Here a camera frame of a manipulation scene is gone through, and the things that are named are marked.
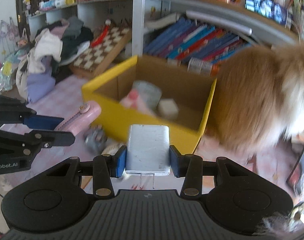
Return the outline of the small white charger cube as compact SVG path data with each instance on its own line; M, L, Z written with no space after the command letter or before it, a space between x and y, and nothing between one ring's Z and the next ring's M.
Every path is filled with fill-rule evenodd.
M101 114L101 107L95 101L81 105L75 115L61 122L54 131L70 132L74 136L86 130Z

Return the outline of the white power adapter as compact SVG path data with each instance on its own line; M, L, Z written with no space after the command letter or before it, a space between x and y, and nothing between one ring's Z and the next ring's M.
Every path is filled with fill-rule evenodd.
M132 190L169 188L169 127L131 125L127 142L125 173Z

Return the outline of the cream square charger block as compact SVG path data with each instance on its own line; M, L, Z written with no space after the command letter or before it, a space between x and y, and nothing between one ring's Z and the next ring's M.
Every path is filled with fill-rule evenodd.
M179 116L179 108L174 99L161 99L157 109L160 116L167 120L176 120Z

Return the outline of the cream wrist watch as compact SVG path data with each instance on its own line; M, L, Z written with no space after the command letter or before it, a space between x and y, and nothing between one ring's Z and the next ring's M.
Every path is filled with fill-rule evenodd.
M117 151L123 146L122 143L114 142L106 146L101 155L115 155Z

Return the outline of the pink plush pig toy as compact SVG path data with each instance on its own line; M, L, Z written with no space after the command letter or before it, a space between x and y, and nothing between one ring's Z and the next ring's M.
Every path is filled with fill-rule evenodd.
M142 99L136 89L132 89L119 103L124 108L134 109L137 112L145 115L156 116L156 114L148 107L147 103Z

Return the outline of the wooden chess board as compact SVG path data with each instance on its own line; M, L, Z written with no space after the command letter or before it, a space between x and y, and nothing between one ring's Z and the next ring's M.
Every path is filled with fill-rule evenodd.
M95 47L89 47L72 64L73 74L88 79L102 74L131 41L131 28L112 27Z

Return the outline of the pink checkered tablecloth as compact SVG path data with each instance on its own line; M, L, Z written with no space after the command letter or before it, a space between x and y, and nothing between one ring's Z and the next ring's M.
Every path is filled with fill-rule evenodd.
M83 103L81 87L85 82L84 79L72 75L58 83L54 90L44 98L37 103L29 104L28 107L36 110L40 115L69 118ZM284 141L269 150L258 152L252 158L248 158L226 151L214 138L204 135L195 153L209 161L214 161L218 156L226 156L281 187L291 196L294 194L292 189L288 187L286 180L297 161L297 157L291 146ZM41 150L33 161L30 170L0 176L0 196L4 196L13 187L72 156L78 156L82 161L92 160L94 157L85 147L82 134L77 135L74 144L70 147L52 147ZM139 188L179 190L182 183L182 179L176 179L172 174L166 177L140 178L130 176L126 179L112 180L113 188L116 191Z

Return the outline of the pile of clothes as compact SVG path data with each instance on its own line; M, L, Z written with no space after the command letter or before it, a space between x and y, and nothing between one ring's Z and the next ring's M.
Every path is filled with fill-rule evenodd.
M16 87L27 102L35 103L62 79L62 66L89 48L93 32L76 16L40 28L16 71Z

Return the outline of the yellow cardboard box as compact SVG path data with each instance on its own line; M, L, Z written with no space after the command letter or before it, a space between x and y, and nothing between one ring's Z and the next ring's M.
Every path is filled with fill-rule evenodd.
M165 125L170 144L190 154L204 134L216 84L166 60L133 56L84 84L82 94L100 105L94 123L108 137L126 142L131 125Z

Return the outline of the orange fluffy cat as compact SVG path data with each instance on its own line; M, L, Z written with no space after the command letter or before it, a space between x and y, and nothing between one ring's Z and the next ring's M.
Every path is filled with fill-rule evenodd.
M221 145L237 152L275 146L304 131L304 43L248 47L222 63L211 115Z

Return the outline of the orange white medicine box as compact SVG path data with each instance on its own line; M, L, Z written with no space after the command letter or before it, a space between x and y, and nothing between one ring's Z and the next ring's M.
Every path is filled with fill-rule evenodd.
M219 66L207 61L191 58L188 63L187 71L200 75L216 76L219 71Z

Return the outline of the black smartphone on stand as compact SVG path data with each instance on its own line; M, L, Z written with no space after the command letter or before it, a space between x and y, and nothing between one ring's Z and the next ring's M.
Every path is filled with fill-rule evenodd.
M303 191L304 177L304 143L292 142L292 150L296 154L297 160L287 178L287 185L296 193Z

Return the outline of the row of colourful books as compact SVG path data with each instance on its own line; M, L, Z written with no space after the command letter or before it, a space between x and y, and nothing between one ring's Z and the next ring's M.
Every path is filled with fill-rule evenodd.
M190 59L217 63L251 46L231 31L186 17L150 35L143 53L187 64Z

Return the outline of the phone showing video on shelf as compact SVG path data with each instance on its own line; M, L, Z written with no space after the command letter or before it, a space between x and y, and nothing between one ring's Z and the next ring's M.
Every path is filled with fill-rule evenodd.
M288 10L271 0L245 0L245 8L285 26Z

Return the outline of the white bookshelf frame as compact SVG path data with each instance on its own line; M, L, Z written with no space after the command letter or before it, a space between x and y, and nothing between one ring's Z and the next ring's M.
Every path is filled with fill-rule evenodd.
M37 30L43 25L73 15L78 16L92 30L100 27L108 18L117 23L131 20L132 54L141 55L144 38L150 32L145 24L172 12L213 23L245 35L258 44L277 46L298 42L295 33L275 21L243 7L217 0L89 0L42 12L27 19L31 39L35 38Z

